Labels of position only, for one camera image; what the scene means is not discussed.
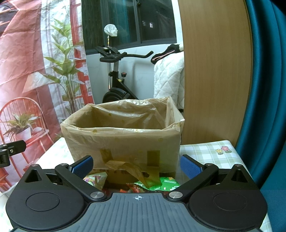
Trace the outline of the colourful candy packet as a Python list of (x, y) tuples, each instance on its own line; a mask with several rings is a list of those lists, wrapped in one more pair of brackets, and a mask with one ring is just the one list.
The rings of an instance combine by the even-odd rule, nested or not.
[(86, 176), (83, 180), (95, 188), (102, 190), (108, 175), (106, 172), (94, 173)]

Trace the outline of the printed garden backdrop curtain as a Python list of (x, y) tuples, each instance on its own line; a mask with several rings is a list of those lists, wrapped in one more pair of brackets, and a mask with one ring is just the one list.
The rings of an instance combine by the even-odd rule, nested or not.
[(25, 141), (1, 168), (1, 192), (61, 137), (61, 123), (93, 102), (81, 1), (1, 1), (1, 144)]

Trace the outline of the dark window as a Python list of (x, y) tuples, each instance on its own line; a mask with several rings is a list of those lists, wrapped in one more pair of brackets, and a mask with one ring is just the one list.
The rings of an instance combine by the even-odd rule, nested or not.
[(86, 54), (108, 43), (104, 27), (113, 24), (118, 35), (112, 46), (126, 49), (156, 44), (174, 44), (176, 26), (171, 1), (82, 1), (83, 39)]

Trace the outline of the cardboard box with plastic liner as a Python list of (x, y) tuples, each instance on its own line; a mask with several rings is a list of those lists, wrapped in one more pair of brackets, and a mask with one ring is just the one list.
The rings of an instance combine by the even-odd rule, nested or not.
[(87, 104), (61, 124), (74, 160), (93, 158), (92, 173), (147, 186), (175, 177), (184, 117), (170, 97)]

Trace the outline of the black garment on blanket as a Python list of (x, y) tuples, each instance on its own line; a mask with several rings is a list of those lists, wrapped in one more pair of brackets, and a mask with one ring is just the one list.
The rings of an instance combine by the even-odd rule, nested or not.
[(170, 54), (175, 54), (182, 52), (184, 50), (183, 43), (180, 44), (171, 44), (169, 45), (166, 50), (162, 53), (157, 53), (151, 58), (151, 63), (156, 64), (159, 60), (167, 57)]

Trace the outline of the wooden headboard panel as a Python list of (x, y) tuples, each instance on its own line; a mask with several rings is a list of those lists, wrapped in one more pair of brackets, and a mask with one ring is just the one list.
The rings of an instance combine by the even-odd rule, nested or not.
[(245, 1), (179, 1), (185, 55), (183, 144), (229, 140), (242, 127), (253, 69)]

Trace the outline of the orange chip bag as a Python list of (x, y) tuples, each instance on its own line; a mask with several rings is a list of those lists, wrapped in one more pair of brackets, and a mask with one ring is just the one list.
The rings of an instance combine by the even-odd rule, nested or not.
[(120, 190), (120, 193), (146, 193), (147, 189), (142, 183), (126, 183)]

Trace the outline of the green snack bag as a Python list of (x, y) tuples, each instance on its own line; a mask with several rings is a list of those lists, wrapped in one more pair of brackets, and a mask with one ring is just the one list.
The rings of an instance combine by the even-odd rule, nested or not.
[(161, 177), (161, 184), (154, 185), (152, 187), (147, 188), (142, 182), (135, 182), (134, 185), (139, 186), (145, 190), (149, 191), (173, 191), (180, 186), (180, 184), (172, 177)]

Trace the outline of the white quilted blanket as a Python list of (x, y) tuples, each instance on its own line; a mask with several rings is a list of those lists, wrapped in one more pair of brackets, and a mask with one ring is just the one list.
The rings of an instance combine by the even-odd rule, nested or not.
[(170, 96), (177, 109), (184, 109), (184, 52), (170, 54), (154, 66), (154, 98)]

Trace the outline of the black exercise bike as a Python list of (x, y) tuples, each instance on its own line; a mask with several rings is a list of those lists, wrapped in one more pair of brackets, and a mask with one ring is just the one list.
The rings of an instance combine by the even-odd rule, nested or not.
[(129, 54), (127, 52), (119, 52), (115, 47), (110, 45), (110, 38), (118, 35), (118, 29), (114, 24), (107, 24), (104, 27), (107, 35), (107, 45), (97, 46), (95, 49), (99, 54), (100, 62), (108, 64), (108, 92), (103, 96), (103, 103), (115, 102), (118, 100), (132, 99), (136, 100), (136, 95), (125, 85), (127, 73), (119, 73), (119, 61), (126, 57), (135, 57), (146, 59), (154, 52), (150, 51), (146, 55)]

